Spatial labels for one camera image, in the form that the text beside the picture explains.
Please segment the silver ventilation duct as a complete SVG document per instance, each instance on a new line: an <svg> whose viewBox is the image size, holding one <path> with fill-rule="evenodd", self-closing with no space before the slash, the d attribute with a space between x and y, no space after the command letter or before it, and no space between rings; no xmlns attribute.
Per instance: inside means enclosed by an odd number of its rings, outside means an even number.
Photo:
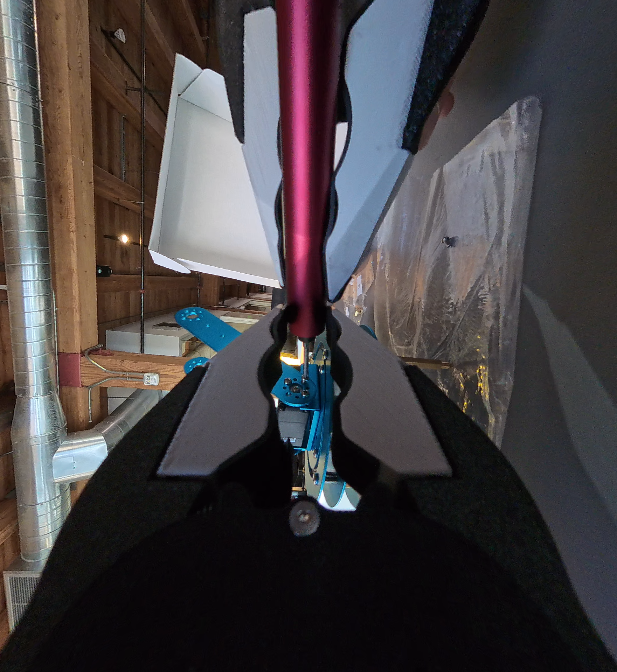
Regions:
<svg viewBox="0 0 617 672"><path fill-rule="evenodd" d="M21 558L45 561L70 510L54 478L66 437L33 1L0 1L0 206L15 393L11 445Z"/></svg>

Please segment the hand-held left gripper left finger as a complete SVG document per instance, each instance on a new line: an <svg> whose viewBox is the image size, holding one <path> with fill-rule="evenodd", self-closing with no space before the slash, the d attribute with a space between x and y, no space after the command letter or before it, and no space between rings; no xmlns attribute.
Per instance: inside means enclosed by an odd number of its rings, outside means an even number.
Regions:
<svg viewBox="0 0 617 672"><path fill-rule="evenodd" d="M273 308L211 359L157 476L207 478L250 456L254 475L280 471L291 479L292 457L271 396L286 335L283 309Z"/></svg>

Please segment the wooden beam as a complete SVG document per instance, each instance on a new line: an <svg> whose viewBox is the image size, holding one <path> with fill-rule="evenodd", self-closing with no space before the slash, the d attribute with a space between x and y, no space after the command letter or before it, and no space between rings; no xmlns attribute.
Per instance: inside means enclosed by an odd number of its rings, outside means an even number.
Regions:
<svg viewBox="0 0 617 672"><path fill-rule="evenodd" d="M189 357L161 356L98 349L88 356L58 353L61 387L94 384L130 389L169 391L186 375Z"/></svg>

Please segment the white cardboard box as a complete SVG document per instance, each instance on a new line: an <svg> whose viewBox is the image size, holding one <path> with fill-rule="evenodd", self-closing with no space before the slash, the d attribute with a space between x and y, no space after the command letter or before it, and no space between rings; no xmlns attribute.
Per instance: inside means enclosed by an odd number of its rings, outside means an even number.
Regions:
<svg viewBox="0 0 617 672"><path fill-rule="evenodd" d="M223 76L177 54L165 130L153 262L279 288Z"/></svg>

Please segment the grey desk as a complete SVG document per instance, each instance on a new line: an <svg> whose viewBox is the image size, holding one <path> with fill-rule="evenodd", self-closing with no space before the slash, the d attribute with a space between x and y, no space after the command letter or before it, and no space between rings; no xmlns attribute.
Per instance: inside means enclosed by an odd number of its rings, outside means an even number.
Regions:
<svg viewBox="0 0 617 672"><path fill-rule="evenodd" d="M415 166L542 106L501 449L617 658L617 1L491 1Z"/></svg>

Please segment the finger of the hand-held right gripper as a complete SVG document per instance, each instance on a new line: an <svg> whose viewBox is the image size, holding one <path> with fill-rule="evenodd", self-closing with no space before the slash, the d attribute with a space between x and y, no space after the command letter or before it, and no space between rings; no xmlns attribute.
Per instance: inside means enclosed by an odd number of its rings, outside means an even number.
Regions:
<svg viewBox="0 0 617 672"><path fill-rule="evenodd" d="M267 240L274 283L281 287L276 197L282 173L278 154L279 83L276 13L271 7L243 21L243 157Z"/></svg>
<svg viewBox="0 0 617 672"><path fill-rule="evenodd" d="M374 1L347 41L349 141L335 177L338 214L327 240L337 299L365 252L410 152L402 149L433 1Z"/></svg>

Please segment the clear plastic bag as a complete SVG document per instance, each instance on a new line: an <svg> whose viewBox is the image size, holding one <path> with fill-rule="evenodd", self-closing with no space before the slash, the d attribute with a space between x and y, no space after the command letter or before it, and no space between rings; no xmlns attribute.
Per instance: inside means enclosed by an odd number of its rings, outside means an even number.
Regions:
<svg viewBox="0 0 617 672"><path fill-rule="evenodd" d="M525 97L444 165L420 155L341 307L428 372L500 446L514 384L524 245L542 107Z"/></svg>

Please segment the wall vent grille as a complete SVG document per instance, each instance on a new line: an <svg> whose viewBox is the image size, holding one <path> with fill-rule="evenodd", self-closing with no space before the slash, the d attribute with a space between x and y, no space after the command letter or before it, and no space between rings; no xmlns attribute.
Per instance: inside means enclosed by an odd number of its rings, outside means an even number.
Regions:
<svg viewBox="0 0 617 672"><path fill-rule="evenodd" d="M18 625L30 604L42 574L40 563L19 565L3 572L9 631Z"/></svg>

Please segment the wooden post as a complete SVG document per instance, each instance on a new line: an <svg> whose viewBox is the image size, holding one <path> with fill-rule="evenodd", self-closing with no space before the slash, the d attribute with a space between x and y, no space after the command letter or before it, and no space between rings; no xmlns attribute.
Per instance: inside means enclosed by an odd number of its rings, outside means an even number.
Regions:
<svg viewBox="0 0 617 672"><path fill-rule="evenodd" d="M98 343L88 1L36 1L57 317L60 396L69 432L89 427L81 352Z"/></svg>

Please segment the red metal screwdriver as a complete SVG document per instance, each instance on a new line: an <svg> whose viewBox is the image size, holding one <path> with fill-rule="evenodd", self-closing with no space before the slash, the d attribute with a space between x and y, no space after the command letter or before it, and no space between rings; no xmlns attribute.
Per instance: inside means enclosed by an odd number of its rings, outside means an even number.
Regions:
<svg viewBox="0 0 617 672"><path fill-rule="evenodd" d="M330 214L340 67L338 1L277 1L286 316L313 340L325 327L323 246Z"/></svg>

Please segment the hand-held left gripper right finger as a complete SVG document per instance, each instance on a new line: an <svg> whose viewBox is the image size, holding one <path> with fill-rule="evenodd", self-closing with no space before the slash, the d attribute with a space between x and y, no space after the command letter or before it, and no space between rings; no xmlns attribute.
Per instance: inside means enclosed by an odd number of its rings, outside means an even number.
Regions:
<svg viewBox="0 0 617 672"><path fill-rule="evenodd" d="M399 359L338 310L328 321L333 466L345 481L450 477L452 467Z"/></svg>

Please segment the person's right hand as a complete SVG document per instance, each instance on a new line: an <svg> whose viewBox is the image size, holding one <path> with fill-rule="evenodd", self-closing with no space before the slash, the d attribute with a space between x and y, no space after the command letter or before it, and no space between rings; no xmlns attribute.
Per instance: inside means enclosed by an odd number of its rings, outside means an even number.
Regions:
<svg viewBox="0 0 617 672"><path fill-rule="evenodd" d="M439 120L447 117L451 113L454 105L455 96L453 92L450 88L445 88L425 124L424 130L428 132L428 137L431 136Z"/></svg>

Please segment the blue toy robot arm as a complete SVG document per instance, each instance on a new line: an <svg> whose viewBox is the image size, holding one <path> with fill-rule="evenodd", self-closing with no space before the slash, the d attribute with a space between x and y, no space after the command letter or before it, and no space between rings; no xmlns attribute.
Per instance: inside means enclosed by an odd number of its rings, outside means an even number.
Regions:
<svg viewBox="0 0 617 672"><path fill-rule="evenodd" d="M184 308L175 314L175 320L216 354L243 334L204 308ZM271 390L279 435L296 469L292 496L308 495L325 508L352 511L359 502L359 491L353 487L354 481L345 481L333 465L331 443L339 387L331 374L328 336L319 336L311 350L313 357L301 370L282 362L281 377ZM203 377L211 359L191 359L185 371L200 372ZM241 466L243 459L228 468ZM226 469L199 479L223 477Z"/></svg>

